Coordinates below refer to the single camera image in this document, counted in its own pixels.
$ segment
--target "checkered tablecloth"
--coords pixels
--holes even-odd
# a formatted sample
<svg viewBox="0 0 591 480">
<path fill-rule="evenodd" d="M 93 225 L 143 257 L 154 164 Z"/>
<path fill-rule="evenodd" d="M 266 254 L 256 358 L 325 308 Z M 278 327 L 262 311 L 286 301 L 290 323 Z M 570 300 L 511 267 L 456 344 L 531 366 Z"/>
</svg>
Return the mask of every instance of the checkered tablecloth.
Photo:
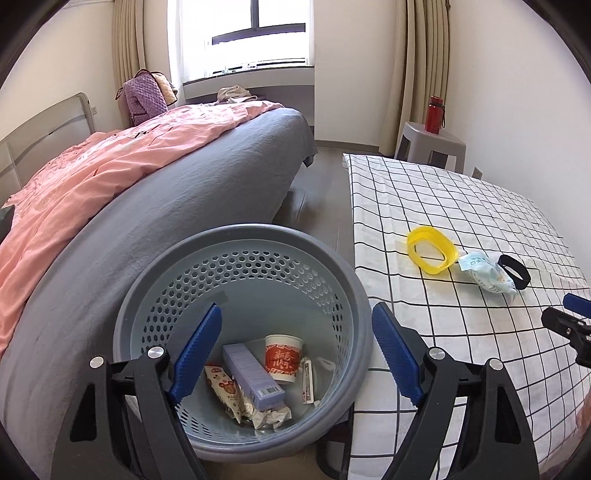
<svg viewBox="0 0 591 480">
<path fill-rule="evenodd" d="M 589 370 L 574 363 L 565 338 L 542 327 L 542 310 L 561 308 L 568 293 L 591 293 L 562 238 L 526 198 L 489 183 L 382 157 L 345 155 L 349 168 L 356 273 L 372 306 L 385 301 L 398 321 L 456 360 L 500 358 L 523 403 L 543 471 L 576 431 L 590 388 Z M 406 235 L 419 225 L 442 231 L 460 252 L 511 254 L 531 285 L 513 301 L 482 291 L 457 264 L 430 276 L 409 259 Z M 458 399 L 433 472 L 446 477 L 465 411 Z M 371 367 L 355 402 L 349 480 L 381 478 L 414 417 L 374 343 Z"/>
</svg>

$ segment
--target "baseboard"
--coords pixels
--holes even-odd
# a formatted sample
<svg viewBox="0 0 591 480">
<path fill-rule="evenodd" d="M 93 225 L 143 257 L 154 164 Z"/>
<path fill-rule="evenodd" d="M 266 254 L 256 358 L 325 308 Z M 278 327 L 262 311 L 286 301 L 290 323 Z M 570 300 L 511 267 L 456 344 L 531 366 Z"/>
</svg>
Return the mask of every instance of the baseboard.
<svg viewBox="0 0 591 480">
<path fill-rule="evenodd" d="M 338 148 L 340 150 L 354 150 L 356 152 L 379 153 L 377 145 L 363 145 L 361 143 L 335 142 L 333 140 L 316 140 L 318 147 Z"/>
</svg>

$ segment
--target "floor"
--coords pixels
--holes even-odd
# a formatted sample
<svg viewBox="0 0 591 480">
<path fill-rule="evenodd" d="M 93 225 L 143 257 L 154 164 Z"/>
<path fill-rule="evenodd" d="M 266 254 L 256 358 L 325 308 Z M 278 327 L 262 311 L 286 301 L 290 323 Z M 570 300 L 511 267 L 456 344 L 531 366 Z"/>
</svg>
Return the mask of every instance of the floor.
<svg viewBox="0 0 591 480">
<path fill-rule="evenodd" d="M 344 151 L 318 150 L 309 168 L 301 166 L 273 223 L 309 233 L 353 265 L 353 220 L 349 170 L 342 164 Z"/>
<path fill-rule="evenodd" d="M 301 166 L 273 223 L 312 235 L 353 265 L 353 220 L 349 171 L 342 164 L 344 152 L 320 147 L 314 163 L 309 168 Z M 272 462 L 203 464 L 212 480 L 330 479 L 316 465 L 313 445 Z"/>
</svg>

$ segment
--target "gray plastic stool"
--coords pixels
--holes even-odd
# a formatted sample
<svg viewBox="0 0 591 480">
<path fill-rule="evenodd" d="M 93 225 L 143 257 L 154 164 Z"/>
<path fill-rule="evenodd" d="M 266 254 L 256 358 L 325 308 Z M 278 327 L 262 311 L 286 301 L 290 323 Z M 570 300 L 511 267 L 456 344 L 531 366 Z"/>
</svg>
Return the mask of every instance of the gray plastic stool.
<svg viewBox="0 0 591 480">
<path fill-rule="evenodd" d="M 397 160 L 445 168 L 448 155 L 456 157 L 455 172 L 464 173 L 466 144 L 462 140 L 443 129 L 440 130 L 439 135 L 434 135 L 425 131 L 424 125 L 414 122 L 404 124 L 402 140 L 396 153 Z"/>
</svg>

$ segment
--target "metal screw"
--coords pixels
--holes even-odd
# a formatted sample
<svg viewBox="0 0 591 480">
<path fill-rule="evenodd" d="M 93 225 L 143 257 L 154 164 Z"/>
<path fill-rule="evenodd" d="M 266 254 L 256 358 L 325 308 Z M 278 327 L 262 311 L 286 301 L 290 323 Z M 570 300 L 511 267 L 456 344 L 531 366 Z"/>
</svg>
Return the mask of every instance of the metal screw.
<svg viewBox="0 0 591 480">
<path fill-rule="evenodd" d="M 429 356 L 435 360 L 443 360 L 445 358 L 445 352 L 435 347 L 429 350 Z"/>
<path fill-rule="evenodd" d="M 148 350 L 148 356 L 150 358 L 160 358 L 164 355 L 164 348 L 161 346 L 153 346 L 150 350 Z"/>
<path fill-rule="evenodd" d="M 488 362 L 493 370 L 503 370 L 503 362 L 498 358 L 491 358 Z"/>
<path fill-rule="evenodd" d="M 99 368 L 105 363 L 105 359 L 101 356 L 96 356 L 90 361 L 91 368 Z"/>
</svg>

